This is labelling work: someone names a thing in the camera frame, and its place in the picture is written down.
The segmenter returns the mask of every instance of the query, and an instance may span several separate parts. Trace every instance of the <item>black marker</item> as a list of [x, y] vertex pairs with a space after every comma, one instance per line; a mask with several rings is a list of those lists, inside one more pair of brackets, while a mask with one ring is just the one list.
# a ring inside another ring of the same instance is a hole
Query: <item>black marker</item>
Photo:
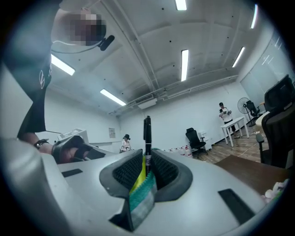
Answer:
[[146, 141], [146, 176], [151, 171], [151, 148], [152, 148], [152, 129], [151, 118], [147, 116], [144, 119], [143, 139]]

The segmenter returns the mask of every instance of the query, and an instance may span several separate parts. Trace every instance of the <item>stand fan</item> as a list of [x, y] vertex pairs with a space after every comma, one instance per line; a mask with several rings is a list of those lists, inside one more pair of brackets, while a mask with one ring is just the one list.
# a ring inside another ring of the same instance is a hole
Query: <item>stand fan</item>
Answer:
[[247, 102], [250, 101], [248, 98], [241, 98], [239, 101], [238, 101], [238, 109], [240, 111], [240, 113], [242, 114], [248, 114], [249, 116], [249, 120], [250, 120], [250, 125], [249, 127], [252, 127], [255, 125], [255, 123], [252, 122], [252, 119], [250, 118], [250, 115], [249, 115], [249, 110], [247, 109]]

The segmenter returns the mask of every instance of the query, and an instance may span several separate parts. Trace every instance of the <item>chair backrest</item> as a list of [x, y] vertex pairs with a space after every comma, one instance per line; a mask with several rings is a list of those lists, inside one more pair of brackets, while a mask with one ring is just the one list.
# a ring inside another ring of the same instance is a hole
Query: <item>chair backrest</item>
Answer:
[[247, 101], [247, 109], [250, 111], [251, 115], [253, 114], [254, 116], [257, 116], [258, 112], [256, 110], [256, 107], [252, 101]]
[[186, 130], [186, 134], [187, 138], [189, 139], [189, 142], [191, 144], [195, 144], [195, 143], [199, 143], [199, 137], [197, 135], [197, 131], [194, 130], [194, 128], [189, 128]]
[[267, 90], [264, 101], [268, 112], [282, 110], [290, 102], [295, 101], [295, 88], [288, 75]]
[[288, 152], [295, 149], [295, 103], [264, 116], [262, 128], [268, 140], [271, 165], [284, 168]]

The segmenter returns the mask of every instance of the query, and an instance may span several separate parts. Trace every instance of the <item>black t-shirt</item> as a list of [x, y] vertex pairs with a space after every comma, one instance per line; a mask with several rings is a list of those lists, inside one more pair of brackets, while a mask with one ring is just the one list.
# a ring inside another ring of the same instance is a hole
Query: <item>black t-shirt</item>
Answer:
[[51, 30], [60, 2], [43, 2], [26, 12], [12, 30], [3, 54], [7, 68], [33, 101], [19, 137], [26, 132], [46, 130], [44, 100], [51, 81]]

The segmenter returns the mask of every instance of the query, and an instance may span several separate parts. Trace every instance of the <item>sign on wall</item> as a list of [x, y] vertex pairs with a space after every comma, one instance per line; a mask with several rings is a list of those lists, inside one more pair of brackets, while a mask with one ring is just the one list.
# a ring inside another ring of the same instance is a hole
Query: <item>sign on wall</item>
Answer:
[[110, 138], [116, 138], [116, 133], [114, 128], [109, 128]]

